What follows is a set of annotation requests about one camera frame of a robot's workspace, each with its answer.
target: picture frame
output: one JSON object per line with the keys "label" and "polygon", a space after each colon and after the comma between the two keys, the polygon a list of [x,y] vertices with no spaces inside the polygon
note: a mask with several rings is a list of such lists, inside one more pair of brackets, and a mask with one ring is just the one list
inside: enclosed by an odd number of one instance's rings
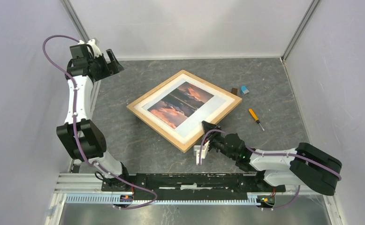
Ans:
{"label": "picture frame", "polygon": [[182,152],[204,134],[202,121],[217,124],[242,99],[181,70],[127,108]]}

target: orange screwdriver handle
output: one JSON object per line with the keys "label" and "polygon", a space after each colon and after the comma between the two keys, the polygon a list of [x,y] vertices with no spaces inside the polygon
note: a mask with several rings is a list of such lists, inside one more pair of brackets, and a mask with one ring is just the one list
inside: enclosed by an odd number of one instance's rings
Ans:
{"label": "orange screwdriver handle", "polygon": [[249,109],[249,112],[253,119],[256,121],[256,123],[260,123],[260,120],[257,118],[256,114],[254,114],[254,111],[252,109]]}

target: photograph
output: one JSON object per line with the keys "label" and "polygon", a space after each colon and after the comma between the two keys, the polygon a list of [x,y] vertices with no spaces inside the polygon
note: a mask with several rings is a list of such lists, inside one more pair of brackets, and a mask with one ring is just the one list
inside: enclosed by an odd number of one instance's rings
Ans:
{"label": "photograph", "polygon": [[184,82],[149,107],[148,111],[172,129],[176,129],[213,97],[207,91]]}

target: small wooden block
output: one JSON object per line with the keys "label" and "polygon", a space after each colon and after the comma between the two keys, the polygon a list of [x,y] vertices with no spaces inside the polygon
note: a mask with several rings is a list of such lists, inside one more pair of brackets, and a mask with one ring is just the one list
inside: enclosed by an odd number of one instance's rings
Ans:
{"label": "small wooden block", "polygon": [[238,96],[238,88],[232,88],[231,93]]}

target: gray floor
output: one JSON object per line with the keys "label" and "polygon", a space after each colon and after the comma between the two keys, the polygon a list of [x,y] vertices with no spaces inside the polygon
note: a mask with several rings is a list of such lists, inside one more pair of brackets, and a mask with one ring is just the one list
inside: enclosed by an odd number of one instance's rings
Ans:
{"label": "gray floor", "polygon": [[[290,196],[278,196],[281,204]],[[300,196],[288,208],[261,212],[243,205],[152,205],[115,210],[105,204],[66,204],[61,225],[330,225],[320,195]]]}
{"label": "gray floor", "polygon": [[[107,150],[129,173],[241,172],[212,151],[202,166],[192,150],[182,153],[127,110],[126,106],[185,69],[225,90],[245,85],[250,93],[219,125],[262,150],[285,150],[307,142],[288,78],[279,59],[124,61],[125,71],[102,80],[93,121],[104,133]],[[252,108],[265,129],[248,113]],[[81,173],[95,171],[82,165]]]}

